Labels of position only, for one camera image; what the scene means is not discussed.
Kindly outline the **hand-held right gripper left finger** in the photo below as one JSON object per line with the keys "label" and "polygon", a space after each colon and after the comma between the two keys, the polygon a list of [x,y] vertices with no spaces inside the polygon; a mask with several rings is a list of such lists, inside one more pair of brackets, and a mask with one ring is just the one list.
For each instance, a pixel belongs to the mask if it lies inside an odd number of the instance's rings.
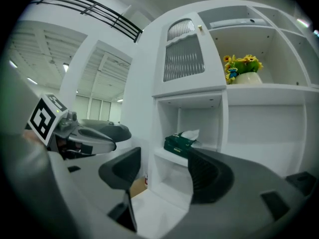
{"label": "hand-held right gripper left finger", "polygon": [[72,160],[50,152],[49,158],[80,233],[137,232],[130,188],[141,166],[139,147]]}

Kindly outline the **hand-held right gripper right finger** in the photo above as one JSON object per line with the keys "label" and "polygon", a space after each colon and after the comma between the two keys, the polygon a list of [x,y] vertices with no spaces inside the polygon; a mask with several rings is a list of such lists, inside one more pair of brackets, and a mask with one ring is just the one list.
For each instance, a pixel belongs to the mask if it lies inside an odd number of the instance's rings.
{"label": "hand-held right gripper right finger", "polygon": [[193,194],[168,239],[271,239],[302,209],[317,183],[300,172],[281,177],[268,167],[216,151],[188,151]]}

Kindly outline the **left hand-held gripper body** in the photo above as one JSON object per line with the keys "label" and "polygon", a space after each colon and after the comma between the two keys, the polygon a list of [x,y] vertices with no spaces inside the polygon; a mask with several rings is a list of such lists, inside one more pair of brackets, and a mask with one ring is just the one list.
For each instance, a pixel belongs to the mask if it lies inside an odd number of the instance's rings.
{"label": "left hand-held gripper body", "polygon": [[53,93],[41,94],[27,125],[47,150],[64,160],[93,156],[93,147],[72,139],[81,128],[77,114],[71,112]]}

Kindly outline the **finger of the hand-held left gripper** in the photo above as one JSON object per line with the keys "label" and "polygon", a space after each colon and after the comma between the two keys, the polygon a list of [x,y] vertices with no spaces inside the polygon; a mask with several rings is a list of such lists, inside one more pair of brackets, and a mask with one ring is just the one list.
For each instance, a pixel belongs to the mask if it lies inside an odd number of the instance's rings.
{"label": "finger of the hand-held left gripper", "polygon": [[78,140],[112,140],[110,137],[95,129],[88,127],[78,127],[74,131],[74,139]]}
{"label": "finger of the hand-held left gripper", "polygon": [[94,135],[82,135],[71,134],[67,138],[68,143],[71,143],[75,152],[82,155],[96,155],[102,153],[108,153],[115,150],[116,144],[114,141],[106,136],[94,134]]}

